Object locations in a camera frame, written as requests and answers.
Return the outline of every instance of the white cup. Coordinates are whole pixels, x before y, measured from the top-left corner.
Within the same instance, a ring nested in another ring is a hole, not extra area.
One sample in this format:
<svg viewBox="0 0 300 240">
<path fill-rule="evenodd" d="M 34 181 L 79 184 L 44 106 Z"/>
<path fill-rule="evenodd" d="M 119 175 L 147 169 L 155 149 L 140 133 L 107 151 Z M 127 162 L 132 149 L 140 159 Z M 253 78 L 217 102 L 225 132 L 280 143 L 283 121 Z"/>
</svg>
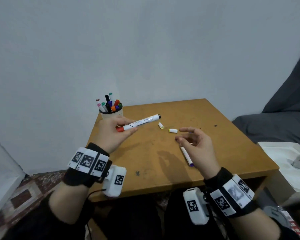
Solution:
<svg viewBox="0 0 300 240">
<path fill-rule="evenodd" d="M 101 117 L 103 120 L 111 118 L 111 117 L 117 117 L 117 116 L 123 116 L 124 115 L 124 108 L 123 106 L 114 112 L 106 113 L 99 110 L 99 113 L 101 114 Z"/>
</svg>

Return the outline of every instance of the white wall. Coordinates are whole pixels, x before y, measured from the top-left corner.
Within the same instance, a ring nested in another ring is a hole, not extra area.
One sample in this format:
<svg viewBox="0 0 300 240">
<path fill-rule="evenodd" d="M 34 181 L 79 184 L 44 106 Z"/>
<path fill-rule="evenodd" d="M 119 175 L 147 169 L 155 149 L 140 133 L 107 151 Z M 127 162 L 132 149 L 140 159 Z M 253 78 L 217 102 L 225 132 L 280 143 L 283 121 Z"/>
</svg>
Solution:
<svg viewBox="0 0 300 240">
<path fill-rule="evenodd" d="M 207 98 L 259 113 L 300 57 L 300 0 L 0 0 L 0 142 L 26 173 L 63 169 L 95 99 Z"/>
</svg>

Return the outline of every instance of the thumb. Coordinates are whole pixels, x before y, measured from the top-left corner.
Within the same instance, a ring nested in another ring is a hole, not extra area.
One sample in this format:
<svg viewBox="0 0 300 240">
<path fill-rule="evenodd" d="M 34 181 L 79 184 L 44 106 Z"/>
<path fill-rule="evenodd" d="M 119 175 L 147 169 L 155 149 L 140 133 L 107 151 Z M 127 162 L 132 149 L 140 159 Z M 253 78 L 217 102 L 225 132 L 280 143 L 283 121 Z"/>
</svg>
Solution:
<svg viewBox="0 0 300 240">
<path fill-rule="evenodd" d="M 129 136 L 131 136 L 133 133 L 135 133 L 138 130 L 138 128 L 132 128 L 129 130 L 125 130 L 120 133 L 120 136 L 122 137 L 123 141 L 126 140 Z"/>
<path fill-rule="evenodd" d="M 193 145 L 191 145 L 186 139 L 179 137 L 178 139 L 179 144 L 189 153 L 192 149 Z"/>
</svg>

